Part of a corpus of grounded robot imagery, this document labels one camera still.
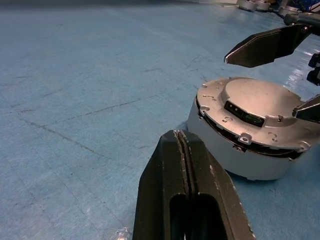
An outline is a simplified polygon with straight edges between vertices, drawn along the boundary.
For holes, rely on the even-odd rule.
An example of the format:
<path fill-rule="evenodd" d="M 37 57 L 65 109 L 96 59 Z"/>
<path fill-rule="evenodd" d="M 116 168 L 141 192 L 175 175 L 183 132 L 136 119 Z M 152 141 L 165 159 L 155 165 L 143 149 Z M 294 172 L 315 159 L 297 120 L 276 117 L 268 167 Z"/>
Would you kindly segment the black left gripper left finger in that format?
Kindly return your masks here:
<path fill-rule="evenodd" d="M 169 130 L 140 177 L 132 240 L 172 240 L 171 203 L 185 195 L 178 133 Z"/>

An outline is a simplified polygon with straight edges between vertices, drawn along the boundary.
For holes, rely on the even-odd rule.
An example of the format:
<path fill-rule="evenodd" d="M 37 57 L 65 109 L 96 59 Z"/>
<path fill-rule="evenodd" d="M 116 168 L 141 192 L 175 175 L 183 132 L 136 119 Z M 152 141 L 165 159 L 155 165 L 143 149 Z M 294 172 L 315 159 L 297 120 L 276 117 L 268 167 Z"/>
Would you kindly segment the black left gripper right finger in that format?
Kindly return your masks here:
<path fill-rule="evenodd" d="M 188 177 L 186 240 L 256 240 L 236 188 L 195 134 L 179 131 Z"/>

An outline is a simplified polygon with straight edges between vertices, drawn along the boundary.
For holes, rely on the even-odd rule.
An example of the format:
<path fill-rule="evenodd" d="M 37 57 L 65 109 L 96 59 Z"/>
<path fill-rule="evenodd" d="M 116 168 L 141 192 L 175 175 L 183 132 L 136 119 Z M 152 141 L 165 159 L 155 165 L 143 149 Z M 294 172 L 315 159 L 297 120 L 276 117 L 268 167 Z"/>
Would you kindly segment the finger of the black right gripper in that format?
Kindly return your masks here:
<path fill-rule="evenodd" d="M 231 65 L 254 68 L 291 55 L 312 33 L 312 27 L 293 24 L 252 34 L 238 43 L 224 57 Z"/>
<path fill-rule="evenodd" d="M 320 123 L 320 94 L 295 107 L 292 116 L 313 123 Z"/>

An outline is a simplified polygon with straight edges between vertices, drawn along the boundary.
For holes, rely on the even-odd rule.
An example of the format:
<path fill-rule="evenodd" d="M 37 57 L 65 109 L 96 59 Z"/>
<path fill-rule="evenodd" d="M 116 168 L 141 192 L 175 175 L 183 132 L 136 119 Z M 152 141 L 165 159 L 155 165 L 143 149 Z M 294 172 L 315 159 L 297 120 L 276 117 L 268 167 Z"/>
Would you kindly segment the silver motor cover circuit board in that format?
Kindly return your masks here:
<path fill-rule="evenodd" d="M 203 84 L 194 103 L 200 120 L 243 151 L 295 159 L 311 147 L 311 128 L 292 115 L 301 97 L 284 86 L 222 78 Z"/>

